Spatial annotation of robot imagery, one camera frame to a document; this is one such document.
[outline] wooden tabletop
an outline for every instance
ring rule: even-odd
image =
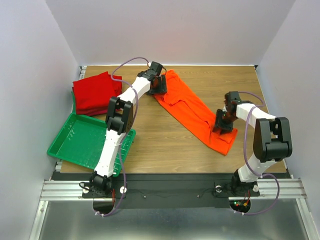
[[[108,71],[115,66],[88,66],[85,77],[91,77]],[[145,66],[124,66],[116,75],[133,83],[137,73]],[[168,66],[194,91],[194,93],[216,113],[224,106],[224,95],[230,91],[247,91],[263,97],[253,66]],[[242,100],[259,104],[254,97],[241,94]],[[234,173],[245,164],[243,144],[245,122],[236,120],[238,129],[236,140],[227,156],[212,150],[183,127],[151,96],[143,95],[139,99],[139,108],[133,129],[136,130],[125,161],[127,173]],[[105,115],[96,116],[105,120]],[[254,130],[248,131],[247,155],[253,153]],[[62,173],[83,173],[92,170],[64,161]],[[283,162],[273,165],[267,172],[284,173]]]

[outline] dark gray panel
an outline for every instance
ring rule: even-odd
[[[250,212],[270,200],[252,201]],[[114,216],[95,216],[92,202],[51,202],[42,240],[306,240],[294,199],[274,209],[241,216],[223,208],[122,209]]]

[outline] orange cloth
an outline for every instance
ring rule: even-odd
[[[166,94],[154,96],[160,105],[209,148],[227,155],[238,130],[222,135],[212,132],[216,115],[173,70],[166,73],[166,87]]]

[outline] green basket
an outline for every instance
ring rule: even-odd
[[[102,120],[71,113],[62,129],[47,150],[47,154],[89,169],[95,169],[106,140],[106,123]],[[136,131],[131,129],[121,146],[125,162]],[[119,153],[114,162],[114,177],[121,172]]]

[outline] stack of red towels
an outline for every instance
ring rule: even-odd
[[[73,82],[75,111],[78,115],[95,116],[105,114],[111,97],[122,93],[122,83],[114,81],[106,71],[96,76]]]

